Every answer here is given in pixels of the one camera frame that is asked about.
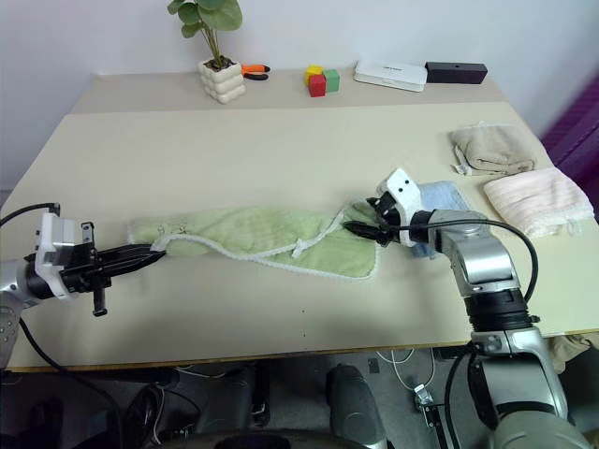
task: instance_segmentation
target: white wall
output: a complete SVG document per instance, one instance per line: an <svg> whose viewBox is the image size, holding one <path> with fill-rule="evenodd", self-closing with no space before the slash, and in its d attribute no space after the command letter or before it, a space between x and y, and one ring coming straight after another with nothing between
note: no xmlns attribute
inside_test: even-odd
<svg viewBox="0 0 599 449"><path fill-rule="evenodd" d="M19 180L91 74L193 70L208 56L200 37L180 36L167 1L2 0L1 188ZM599 67L596 0L240 3L242 28L221 36L227 55L273 68L360 56L482 62L539 135Z"/></svg>

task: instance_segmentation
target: beige table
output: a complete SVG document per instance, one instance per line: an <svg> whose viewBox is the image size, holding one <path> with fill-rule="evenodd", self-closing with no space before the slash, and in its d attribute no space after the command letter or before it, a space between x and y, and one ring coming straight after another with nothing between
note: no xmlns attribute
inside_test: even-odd
<svg viewBox="0 0 599 449"><path fill-rule="evenodd" d="M373 194L395 167L418 182L456 182L472 206L498 218L482 193L490 177L454 173L446 133L478 121L524 131L540 167L541 144L490 79L481 86L431 85L422 94L359 84L310 98L300 73L248 83L221 107L193 75L100 79L60 123L3 207L60 201L63 216L95 222L100 249L125 242L127 220L249 205L334 214ZM2 229L2 259L33 250L39 215ZM599 229L535 241L540 277L531 313L545 335L599 327L594 279ZM528 282L524 246L499 232ZM23 314L43 348L70 366L175 364L189 360L373 347L447 345L470 326L448 261L383 251L377 276L348 282L228 260L212 254L164 259L115 278L109 314L90 296L45 301ZM44 363L19 338L10 366Z"/></svg>

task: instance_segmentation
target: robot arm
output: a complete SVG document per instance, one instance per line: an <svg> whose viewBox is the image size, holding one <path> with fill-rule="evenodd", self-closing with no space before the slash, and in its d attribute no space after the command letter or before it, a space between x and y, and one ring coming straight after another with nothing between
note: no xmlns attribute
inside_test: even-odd
<svg viewBox="0 0 599 449"><path fill-rule="evenodd" d="M368 200L379 227L360 222L344 225L382 245L391 241L405 246L427 243L449 258L474 329L470 391L481 421L497 429L496 441L501 437L498 447L507 445L518 432L530 435L526 426L531 422L543 423L551 431L566 428L570 433L561 434L564 438L574 438L574 434L584 442L565 421L568 411L562 386L546 344L533 325L538 318L528 313L507 249L490 233L489 224L444 224L486 217L470 210L422 210L416 183L400 169L379 186L379 193L379 198ZM400 229L402 225L411 228ZM527 413L528 417L514 419L515 413Z"/></svg>
<svg viewBox="0 0 599 449"><path fill-rule="evenodd" d="M12 354L23 310L50 297L73 299L92 292L94 316L105 315L104 289L111 286L111 278L146 267L165 254L145 244L98 251L94 224L81 224L78 240L75 221L60 218L58 211L57 206L44 213L35 253L0 264L0 369Z"/></svg>

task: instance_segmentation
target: yellow block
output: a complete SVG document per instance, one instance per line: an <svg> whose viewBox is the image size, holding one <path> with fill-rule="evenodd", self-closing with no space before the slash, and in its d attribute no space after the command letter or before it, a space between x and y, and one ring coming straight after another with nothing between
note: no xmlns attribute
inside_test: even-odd
<svg viewBox="0 0 599 449"><path fill-rule="evenodd" d="M313 75L322 75L322 70L323 68L320 65L308 65L308 68L306 68L306 73L304 74L306 86L309 85L310 77Z"/></svg>

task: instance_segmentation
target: black box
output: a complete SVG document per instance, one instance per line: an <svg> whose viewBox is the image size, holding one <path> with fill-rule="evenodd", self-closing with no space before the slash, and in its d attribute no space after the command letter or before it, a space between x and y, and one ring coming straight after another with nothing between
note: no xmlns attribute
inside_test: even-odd
<svg viewBox="0 0 599 449"><path fill-rule="evenodd" d="M429 72L427 82L480 84L487 76L484 64L426 63L424 66Z"/></svg>

